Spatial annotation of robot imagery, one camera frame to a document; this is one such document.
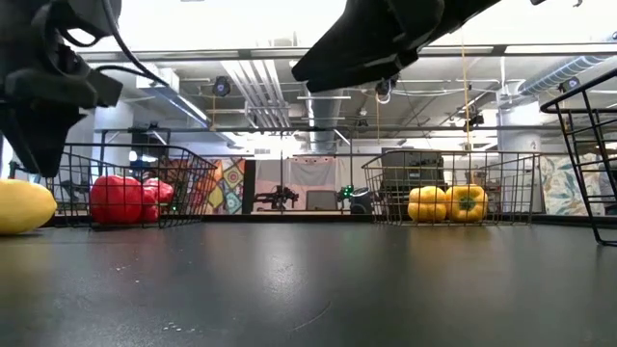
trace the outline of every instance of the black wire basket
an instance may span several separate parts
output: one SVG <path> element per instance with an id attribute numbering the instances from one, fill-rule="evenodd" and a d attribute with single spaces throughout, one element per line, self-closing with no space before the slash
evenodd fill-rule
<path id="1" fill-rule="evenodd" d="M 593 88 L 615 82 L 615 77 L 617 69 L 560 95 L 540 108 L 544 113 L 556 114 L 559 117 L 566 149 L 570 155 L 594 237 L 604 246 L 617 246 L 617 241 L 602 238 L 598 228 L 599 218 L 594 213 L 592 205 L 605 206 L 607 215 L 617 214 L 617 202 L 615 202 L 617 164 L 613 164 L 617 160 L 617 152 L 610 148 L 611 144 L 617 143 L 617 137 L 612 136 L 615 132 L 612 125 L 617 122 L 617 108 L 612 108 L 615 106 L 615 97 L 609 95 L 607 98 L 605 95 L 600 101 L 602 103 L 612 101 L 611 105 L 598 107 L 592 105 L 589 94 Z M 589 194 L 591 187 L 599 187 L 600 192 Z"/>
<path id="2" fill-rule="evenodd" d="M 375 223 L 528 224 L 541 205 L 540 153 L 399 149 L 362 166 Z"/>
<path id="3" fill-rule="evenodd" d="M 200 222 L 216 166 L 183 147 L 67 144 L 55 227 L 176 227 Z"/>

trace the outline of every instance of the red bell pepper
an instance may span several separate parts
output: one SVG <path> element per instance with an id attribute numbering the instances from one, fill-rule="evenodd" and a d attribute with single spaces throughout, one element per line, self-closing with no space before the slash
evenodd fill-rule
<path id="1" fill-rule="evenodd" d="M 144 187 L 154 189 L 157 199 L 161 203 L 170 203 L 174 199 L 174 187 L 158 178 L 151 178 L 144 182 Z"/>
<path id="2" fill-rule="evenodd" d="M 157 223 L 159 218 L 157 189 L 144 187 L 144 208 L 142 210 L 142 221 L 145 223 Z"/>
<path id="3" fill-rule="evenodd" d="M 101 176 L 90 192 L 93 219 L 104 225 L 138 223 L 142 202 L 142 185 L 133 177 Z"/>

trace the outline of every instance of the yellow squash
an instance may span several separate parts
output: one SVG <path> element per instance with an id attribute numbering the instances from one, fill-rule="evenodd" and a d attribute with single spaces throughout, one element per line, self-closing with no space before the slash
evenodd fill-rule
<path id="1" fill-rule="evenodd" d="M 0 179 L 0 234 L 30 231 L 44 225 L 57 208 L 45 187 L 18 179 Z"/>

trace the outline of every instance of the yellow bell pepper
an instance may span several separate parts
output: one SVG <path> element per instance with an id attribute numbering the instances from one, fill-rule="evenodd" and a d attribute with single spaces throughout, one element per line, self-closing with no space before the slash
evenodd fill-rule
<path id="1" fill-rule="evenodd" d="M 452 222 L 480 222 L 489 212 L 489 197 L 475 184 L 450 187 L 445 198 L 447 215 Z"/>
<path id="2" fill-rule="evenodd" d="M 0 235 L 15 235 L 41 227 L 56 212 L 47 188 L 19 179 L 0 179 Z"/>
<path id="3" fill-rule="evenodd" d="M 446 203 L 445 193 L 438 187 L 415 188 L 409 194 L 407 213 L 414 222 L 442 222 Z"/>

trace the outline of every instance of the beam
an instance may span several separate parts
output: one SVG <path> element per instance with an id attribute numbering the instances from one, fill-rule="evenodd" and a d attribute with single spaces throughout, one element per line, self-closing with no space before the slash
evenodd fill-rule
<path id="1" fill-rule="evenodd" d="M 567 49 L 545 49 L 537 47 L 565 47 Z M 433 45 L 420 50 L 420 58 L 460 58 L 461 45 Z M 202 49 L 187 51 L 136 51 L 137 59 L 145 63 L 188 63 L 204 61 L 238 61 L 238 60 L 270 60 L 270 59 L 301 59 L 309 51 L 307 47 L 291 48 L 249 48 L 249 49 Z M 92 64 L 129 63 L 121 52 L 79 52 L 79 55 Z M 516 43 L 516 44 L 466 44 L 465 56 L 480 57 L 575 57 L 582 55 L 614 56 L 614 46 L 606 42 L 579 43 Z"/>
<path id="2" fill-rule="evenodd" d="M 315 127 L 315 126 L 296 126 L 296 127 L 272 127 L 272 128 L 260 128 L 255 129 L 251 127 L 217 127 L 216 129 L 206 128 L 171 128 L 171 129 L 157 129 L 157 130 L 170 130 L 173 133 L 221 133 L 221 132 L 249 132 L 249 133 L 264 133 L 264 132 L 320 132 L 320 131 L 350 131 L 350 130 L 363 130 L 363 131 L 452 131 L 458 130 L 465 131 L 464 126 L 395 126 L 385 125 L 380 126 L 363 126 L 361 128 L 355 128 L 354 126 L 334 126 L 334 127 Z M 473 128 L 473 131 L 481 130 L 505 130 L 505 131 L 525 131 L 525 130 L 547 130 L 547 131 L 560 131 L 561 126 L 557 125 L 501 125 L 501 126 L 477 126 Z M 119 131 L 128 132 L 129 129 L 96 129 L 94 133 L 102 133 L 103 131 Z"/>

